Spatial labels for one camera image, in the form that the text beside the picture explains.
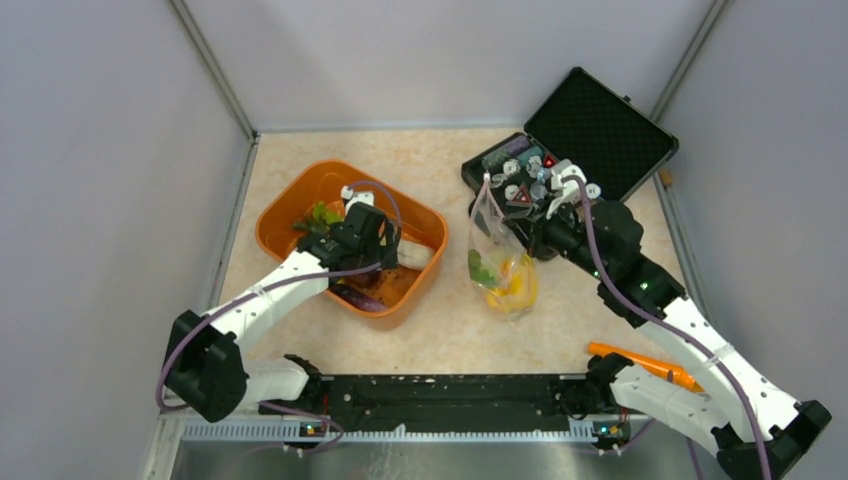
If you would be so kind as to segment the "clear zip top bag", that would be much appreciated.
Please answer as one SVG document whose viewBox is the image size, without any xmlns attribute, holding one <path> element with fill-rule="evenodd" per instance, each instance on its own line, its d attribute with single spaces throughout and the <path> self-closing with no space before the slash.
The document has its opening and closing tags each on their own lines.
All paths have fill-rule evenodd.
<svg viewBox="0 0 848 480">
<path fill-rule="evenodd" d="M 533 258 L 527 254 L 518 238 L 506 226 L 506 215 L 496 201 L 492 186 L 491 175 L 485 173 L 482 186 L 471 204 L 467 254 L 470 249 L 479 251 L 484 267 L 495 277 L 504 264 L 533 264 L 536 268 Z M 472 282 L 483 298 L 487 289 Z M 505 315 L 488 306 L 491 311 L 511 321 L 527 314 L 533 307 L 519 314 Z"/>
</svg>

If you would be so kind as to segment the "orange pineapple toy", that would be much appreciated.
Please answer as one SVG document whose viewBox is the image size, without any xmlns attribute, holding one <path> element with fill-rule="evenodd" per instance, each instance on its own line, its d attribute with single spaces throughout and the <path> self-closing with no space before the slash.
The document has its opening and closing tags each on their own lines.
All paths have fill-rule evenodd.
<svg viewBox="0 0 848 480">
<path fill-rule="evenodd" d="M 319 201 L 300 220 L 294 222 L 292 228 L 306 233 L 327 233 L 331 225 L 342 222 L 343 219 L 344 216 L 337 210 Z"/>
</svg>

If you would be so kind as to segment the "yellow bell pepper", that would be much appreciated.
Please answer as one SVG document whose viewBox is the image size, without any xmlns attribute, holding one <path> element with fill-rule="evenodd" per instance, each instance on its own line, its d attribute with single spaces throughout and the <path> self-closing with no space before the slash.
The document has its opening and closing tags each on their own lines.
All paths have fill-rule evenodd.
<svg viewBox="0 0 848 480">
<path fill-rule="evenodd" d="M 483 295 L 486 304 L 505 315 L 524 312 L 536 303 L 539 284 L 533 264 L 504 264 L 496 285 Z"/>
</svg>

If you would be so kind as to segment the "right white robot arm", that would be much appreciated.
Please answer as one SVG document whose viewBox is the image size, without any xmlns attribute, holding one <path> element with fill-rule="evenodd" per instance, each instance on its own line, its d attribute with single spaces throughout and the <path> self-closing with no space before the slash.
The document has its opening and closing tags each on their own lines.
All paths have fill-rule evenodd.
<svg viewBox="0 0 848 480">
<path fill-rule="evenodd" d="M 536 257 L 560 255 L 599 280 L 598 296 L 635 331 L 663 347 L 700 386 L 692 392 L 614 356 L 591 371 L 589 404 L 653 417 L 712 454 L 733 479 L 781 479 L 831 421 L 819 401 L 770 382 L 709 323 L 685 288 L 641 250 L 644 233 L 618 201 L 566 204 L 506 200 L 507 225 Z"/>
</svg>

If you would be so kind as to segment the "white radish with leaves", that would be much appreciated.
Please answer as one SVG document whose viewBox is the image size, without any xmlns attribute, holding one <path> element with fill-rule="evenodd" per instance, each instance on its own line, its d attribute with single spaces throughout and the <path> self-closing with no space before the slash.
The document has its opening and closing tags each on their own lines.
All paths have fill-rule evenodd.
<svg viewBox="0 0 848 480">
<path fill-rule="evenodd" d="M 481 254 L 476 249 L 468 251 L 467 267 L 469 278 L 478 286 L 489 290 L 498 286 L 497 278 L 484 267 Z"/>
</svg>

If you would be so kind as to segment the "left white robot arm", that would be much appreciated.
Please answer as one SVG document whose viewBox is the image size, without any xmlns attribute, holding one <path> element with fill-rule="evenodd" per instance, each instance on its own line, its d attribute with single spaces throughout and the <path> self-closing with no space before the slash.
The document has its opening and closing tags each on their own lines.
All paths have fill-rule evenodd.
<svg viewBox="0 0 848 480">
<path fill-rule="evenodd" d="M 339 279 L 393 269 L 401 224 L 362 202 L 324 232 L 302 236 L 266 277 L 203 314 L 187 310 L 173 322 L 155 387 L 163 411 L 190 408 L 210 423 L 240 406 L 282 400 L 297 413 L 319 404 L 321 393 L 305 366 L 249 363 L 246 352 L 292 310 Z M 166 392 L 180 399 L 165 401 Z"/>
</svg>

